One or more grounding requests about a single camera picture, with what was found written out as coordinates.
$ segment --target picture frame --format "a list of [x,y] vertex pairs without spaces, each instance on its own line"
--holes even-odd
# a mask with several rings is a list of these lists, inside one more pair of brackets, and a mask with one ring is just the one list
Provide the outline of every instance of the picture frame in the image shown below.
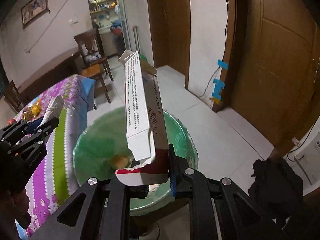
[[31,0],[21,8],[22,28],[25,29],[47,12],[50,13],[48,0]]

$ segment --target blue tape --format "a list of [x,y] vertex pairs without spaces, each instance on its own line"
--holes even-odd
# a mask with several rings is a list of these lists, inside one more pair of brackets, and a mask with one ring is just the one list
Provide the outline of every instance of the blue tape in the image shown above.
[[212,95],[211,95],[213,98],[217,98],[219,100],[221,100],[221,96],[219,94],[215,94],[214,92],[212,92]]
[[224,82],[221,81],[221,80],[219,80],[219,79],[216,79],[216,78],[215,78],[215,79],[213,80],[213,83],[216,84],[215,86],[219,86],[219,87],[224,88]]
[[225,63],[225,62],[223,62],[222,60],[219,60],[219,59],[218,59],[218,65],[220,67],[224,68],[224,69],[228,69],[228,67],[229,67],[229,64],[227,64],[227,63]]
[[215,86],[213,92],[214,92],[215,94],[219,94],[219,93],[220,93],[220,89],[221,89],[221,87]]

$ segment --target wire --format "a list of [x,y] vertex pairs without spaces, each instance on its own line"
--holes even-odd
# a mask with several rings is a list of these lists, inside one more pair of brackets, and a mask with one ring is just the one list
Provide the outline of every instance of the wire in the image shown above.
[[[225,34],[225,44],[227,42],[227,27],[228,27],[228,20],[229,20],[229,3],[228,3],[228,0],[226,0],[226,3],[227,3],[227,23],[226,23],[226,28],[224,29],[224,34]],[[199,98],[203,97],[205,95],[205,93],[207,92],[207,89],[211,83],[211,80],[213,78],[213,76],[217,73],[217,71],[220,69],[220,66],[214,71],[214,73],[212,74],[212,76],[210,77],[209,81],[208,81],[208,84],[203,92],[203,94],[201,96],[199,96]]]
[[314,122],[314,124],[313,124],[313,126],[311,127],[311,129],[310,129],[310,131],[309,131],[309,133],[308,133],[308,135],[307,135],[307,137],[305,138],[305,140],[303,141],[303,143],[301,143],[300,145],[299,145],[299,147],[297,147],[297,148],[295,148],[294,150],[292,150],[292,151],[290,151],[290,152],[288,152],[287,153],[287,158],[288,158],[288,160],[289,161],[291,161],[291,162],[296,162],[296,161],[299,161],[299,160],[301,160],[304,156],[302,156],[301,158],[299,158],[299,159],[296,159],[296,160],[291,160],[290,158],[289,158],[289,153],[293,153],[293,152],[295,152],[296,150],[298,150],[305,142],[306,142],[306,140],[308,139],[308,137],[309,137],[309,135],[310,135],[310,133],[311,133],[311,131],[312,131],[312,129],[313,129],[313,127],[315,126],[315,124],[316,124],[316,122],[318,121],[318,118],[316,119],[316,121]]
[[207,87],[205,88],[203,94],[202,94],[201,96],[199,96],[200,98],[203,97],[204,94],[207,92],[207,89],[208,89],[208,87],[209,87],[209,84],[211,83],[211,80],[212,80],[213,76],[217,73],[217,71],[219,70],[219,68],[220,68],[220,67],[218,67],[218,68],[215,70],[215,72],[212,74],[212,76],[211,76],[211,78],[209,79],[209,82],[208,82]]
[[159,229],[159,235],[158,235],[158,237],[157,237],[157,239],[156,239],[156,240],[159,240],[159,237],[160,237],[160,227],[159,227],[159,225],[158,225],[158,222],[156,222],[156,224],[157,224],[158,229]]
[[307,177],[310,185],[312,185],[312,182],[311,182],[309,176],[307,175],[306,171],[305,171],[304,168],[301,166],[301,164],[298,162],[298,160],[296,159],[296,157],[293,157],[293,159],[297,162],[297,165],[300,167],[300,169],[302,169],[302,171],[303,171],[304,175]]

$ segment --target wooden table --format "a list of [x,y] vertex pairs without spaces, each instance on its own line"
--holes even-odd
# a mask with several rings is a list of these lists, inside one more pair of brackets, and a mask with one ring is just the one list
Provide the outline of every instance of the wooden table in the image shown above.
[[80,55],[78,47],[72,48],[44,64],[18,88],[18,99],[26,105],[59,81],[73,74],[80,74],[81,69],[75,63]]

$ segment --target cardboard box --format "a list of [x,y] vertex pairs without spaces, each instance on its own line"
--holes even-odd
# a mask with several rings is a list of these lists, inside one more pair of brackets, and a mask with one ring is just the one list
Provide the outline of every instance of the cardboard box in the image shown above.
[[[320,180],[320,132],[318,132],[313,140],[301,150],[300,153],[296,154],[296,158],[299,159],[300,165],[305,170],[312,184]],[[290,159],[293,159],[294,154],[289,154]],[[303,185],[304,187],[310,186],[309,182]]]
[[119,61],[125,72],[125,110],[128,148],[139,165],[116,170],[125,185],[165,183],[168,173],[168,140],[156,69],[125,51]]

